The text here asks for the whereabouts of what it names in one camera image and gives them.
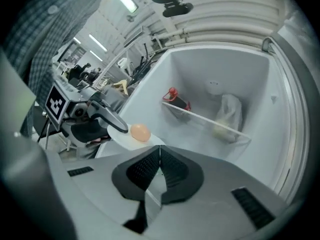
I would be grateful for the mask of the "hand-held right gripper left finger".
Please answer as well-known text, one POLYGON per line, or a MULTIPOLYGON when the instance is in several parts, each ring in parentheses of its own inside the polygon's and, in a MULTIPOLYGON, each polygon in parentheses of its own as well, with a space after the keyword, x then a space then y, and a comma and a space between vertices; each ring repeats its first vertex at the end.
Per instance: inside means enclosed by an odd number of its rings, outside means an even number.
POLYGON ((135 217, 123 226, 142 234, 148 227, 145 193, 160 168, 160 146, 137 150, 138 155, 126 160, 112 171, 111 180, 125 199, 139 202, 135 217))

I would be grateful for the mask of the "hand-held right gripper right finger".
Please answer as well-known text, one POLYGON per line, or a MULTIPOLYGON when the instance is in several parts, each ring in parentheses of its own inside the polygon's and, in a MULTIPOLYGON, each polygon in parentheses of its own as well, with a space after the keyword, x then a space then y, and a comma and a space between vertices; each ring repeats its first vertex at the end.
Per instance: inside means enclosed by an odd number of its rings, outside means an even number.
POLYGON ((166 192, 161 195, 163 205, 189 200, 204 183, 201 166, 168 146, 160 147, 160 169, 166 183, 166 192))

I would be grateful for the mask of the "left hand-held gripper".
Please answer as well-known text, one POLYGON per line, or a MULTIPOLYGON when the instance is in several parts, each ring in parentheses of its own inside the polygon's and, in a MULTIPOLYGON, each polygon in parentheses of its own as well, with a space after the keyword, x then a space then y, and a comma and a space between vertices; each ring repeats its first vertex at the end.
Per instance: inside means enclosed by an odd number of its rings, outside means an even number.
POLYGON ((70 137, 74 144, 111 139, 107 129, 99 124, 98 118, 117 131, 128 133, 127 123, 104 98, 101 91, 85 82, 79 82, 76 86, 54 82, 45 102, 45 112, 54 128, 64 137, 70 137))

